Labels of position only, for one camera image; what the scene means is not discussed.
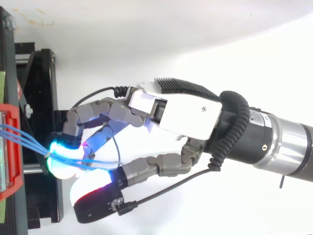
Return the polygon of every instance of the white wall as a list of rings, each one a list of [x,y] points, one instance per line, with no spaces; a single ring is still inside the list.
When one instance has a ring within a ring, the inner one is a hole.
[[[16,16],[17,42],[35,41],[37,49],[58,55],[60,109],[102,87],[168,76],[217,94],[237,91],[250,106],[313,125],[312,1],[0,0],[0,5]],[[117,141],[125,163],[179,152],[183,145],[131,127]],[[116,157],[111,141],[97,154],[99,159]],[[192,172],[206,168],[208,159],[203,154]],[[182,178],[153,177],[125,189],[125,199],[141,199]],[[279,175],[226,161],[220,173],[194,179],[127,215],[82,225],[69,203],[74,179],[68,180],[62,222],[42,220],[43,227],[29,233],[312,234],[313,185],[287,178],[280,190],[279,181]]]

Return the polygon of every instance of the screw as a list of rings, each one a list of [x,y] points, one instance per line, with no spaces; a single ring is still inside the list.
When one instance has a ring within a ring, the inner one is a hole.
[[[3,24],[4,24],[4,27],[10,31],[15,30],[15,28],[16,28],[16,21],[15,21],[15,18],[13,16],[5,17]]]
[[[33,109],[30,107],[29,104],[26,104],[25,105],[25,108],[24,108],[24,111],[25,111],[25,115],[27,118],[30,118],[30,116],[33,114]]]
[[[51,61],[52,61],[52,63],[56,63],[57,62],[57,56],[55,55],[55,54],[53,54],[52,56],[51,56]]]

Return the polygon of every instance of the black cable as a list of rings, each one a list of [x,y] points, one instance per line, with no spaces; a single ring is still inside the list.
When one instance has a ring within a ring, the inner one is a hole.
[[[200,176],[200,175],[203,175],[205,173],[212,172],[212,171],[214,171],[214,170],[206,169],[206,170],[199,171],[199,172],[197,172],[197,173],[195,173],[195,174],[193,174],[191,176],[188,176],[187,178],[177,182],[176,184],[173,184],[173,185],[171,185],[171,186],[169,186],[169,187],[167,187],[167,188],[165,188],[165,189],[163,189],[163,190],[161,190],[161,191],[159,191],[159,192],[157,192],[155,194],[152,194],[152,195],[150,195],[150,196],[148,196],[148,197],[146,197],[144,199],[141,199],[139,201],[132,201],[132,202],[123,203],[123,204],[121,204],[121,205],[119,205],[117,207],[117,212],[118,212],[119,215],[124,215],[124,214],[126,214],[128,212],[131,212],[133,209],[137,208],[140,204],[142,204],[144,202],[148,202],[148,201],[150,201],[150,200],[152,200],[152,199],[154,199],[156,197],[159,197],[162,194],[164,194],[164,193],[166,193],[168,191],[171,191],[172,189],[175,189],[178,186],[188,182],[189,180],[192,180],[192,179],[196,178],[197,176]]]
[[[118,148],[116,139],[115,139],[114,136],[112,137],[112,139],[113,139],[114,144],[115,144],[115,147],[116,147],[116,151],[117,151],[117,155],[118,155],[118,161],[121,162],[121,154],[120,154],[120,152],[119,152],[119,148]]]
[[[78,105],[80,105],[81,103],[83,103],[85,100],[93,97],[94,95],[96,94],[99,94],[101,92],[105,92],[105,91],[109,91],[109,90],[112,90],[114,91],[114,96],[115,98],[118,98],[118,97],[125,97],[126,96],[126,93],[127,93],[127,89],[128,87],[106,87],[106,88],[102,88],[100,90],[97,90],[87,96],[85,96],[84,98],[80,99],[76,104],[74,104],[74,106],[72,108],[76,108],[78,107]],[[112,137],[113,141],[114,141],[114,144],[115,144],[115,147],[116,147],[116,150],[117,150],[117,155],[118,155],[118,161],[121,162],[121,154],[120,154],[120,151],[119,151],[119,147],[118,147],[118,144],[116,142],[116,139],[114,137]]]
[[[87,100],[87,99],[93,97],[93,96],[96,95],[96,94],[99,94],[99,93],[105,92],[105,91],[109,91],[109,90],[114,91],[114,87],[106,87],[106,88],[97,90],[97,91],[95,91],[95,92],[93,92],[93,93],[91,93],[91,94],[85,96],[85,97],[82,98],[81,100],[79,100],[76,104],[74,104],[74,106],[73,106],[72,108],[76,108],[78,105],[80,105],[81,103],[83,103],[85,100]]]
[[[173,185],[171,185],[171,186],[169,186],[169,187],[167,187],[167,188],[165,188],[165,189],[163,189],[163,190],[161,190],[159,192],[156,192],[156,193],[154,193],[154,194],[152,194],[152,195],[150,195],[150,196],[148,196],[148,197],[146,197],[144,199],[141,199],[141,200],[137,201],[136,204],[138,206],[138,205],[140,205],[140,204],[142,204],[144,202],[150,201],[150,200],[152,200],[152,199],[154,199],[156,197],[161,196],[162,194],[164,194],[164,193],[166,193],[168,191],[171,191],[172,189],[177,188],[178,186],[181,186],[182,184],[188,182],[189,180],[192,180],[192,179],[196,178],[197,176],[203,175],[205,173],[209,173],[211,171],[213,171],[213,170],[212,169],[206,169],[206,170],[199,171],[199,172],[197,172],[197,173],[195,173],[195,174],[193,174],[191,176],[188,176],[187,178],[177,182],[176,184],[173,184]]]
[[[209,169],[221,171],[221,166],[230,153],[231,148],[238,142],[244,134],[249,124],[250,111],[248,102],[240,94],[231,91],[224,91],[220,95],[223,105],[229,105],[236,113],[236,119],[231,129],[219,141],[217,147],[213,149],[210,159]]]

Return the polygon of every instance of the label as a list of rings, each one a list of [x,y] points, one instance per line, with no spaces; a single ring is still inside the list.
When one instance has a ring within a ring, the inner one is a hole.
[[[270,122],[269,117],[266,114],[261,113],[263,119],[264,119],[264,123],[265,126],[272,128],[272,123]]]
[[[264,119],[259,112],[250,110],[250,123],[259,126],[264,126]]]

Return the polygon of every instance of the black metal frame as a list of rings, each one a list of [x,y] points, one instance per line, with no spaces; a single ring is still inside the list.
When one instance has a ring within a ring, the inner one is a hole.
[[[0,7],[0,71],[6,72],[5,102],[20,106],[21,129],[33,135],[42,145],[48,136],[58,131],[60,111],[57,111],[54,53],[49,49],[34,50],[34,43],[14,44],[12,30],[5,28],[10,16]],[[30,54],[27,64],[16,64],[15,53]],[[22,94],[18,98],[18,82]],[[25,105],[34,113],[28,119]],[[0,224],[1,235],[26,235],[28,229],[40,227],[40,218],[51,222],[63,218],[62,181],[47,171],[45,159],[28,149],[22,149],[23,163],[39,163],[40,174],[24,175],[24,185],[6,199],[5,223]]]
[[[16,54],[25,53],[16,50]],[[49,49],[29,51],[27,64],[17,64],[18,80],[23,95],[20,97],[21,129],[31,133],[42,145],[48,147],[48,137],[56,132],[54,111],[57,110],[54,53]],[[30,105],[33,114],[28,119],[25,105]],[[39,163],[43,174],[25,175],[28,229],[40,228],[40,218],[51,217],[52,223],[63,218],[62,181],[47,171],[45,159],[23,148],[23,163]]]

